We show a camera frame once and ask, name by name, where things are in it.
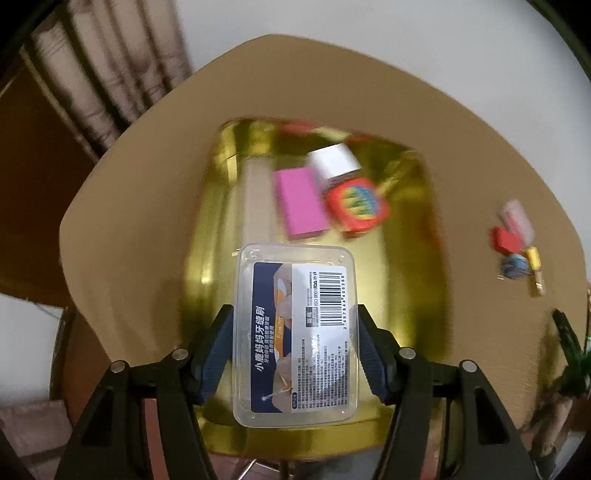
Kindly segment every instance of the curtain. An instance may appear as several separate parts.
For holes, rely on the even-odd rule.
[[[173,0],[67,0],[21,57],[96,161],[190,74]]]

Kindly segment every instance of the red block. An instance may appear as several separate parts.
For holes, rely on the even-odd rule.
[[[491,230],[493,247],[503,255],[518,254],[521,252],[521,238],[513,235],[501,227],[494,227]]]

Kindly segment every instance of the product label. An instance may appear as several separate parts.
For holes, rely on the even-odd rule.
[[[251,409],[290,413],[349,402],[349,305],[344,267],[254,266]]]

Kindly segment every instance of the barcode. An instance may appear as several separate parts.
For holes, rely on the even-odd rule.
[[[318,272],[318,288],[320,326],[344,326],[347,318],[345,275],[339,272]]]

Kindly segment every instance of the white box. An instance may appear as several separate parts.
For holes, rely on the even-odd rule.
[[[314,150],[308,153],[308,158],[322,191],[355,176],[361,169],[357,158],[342,143]]]

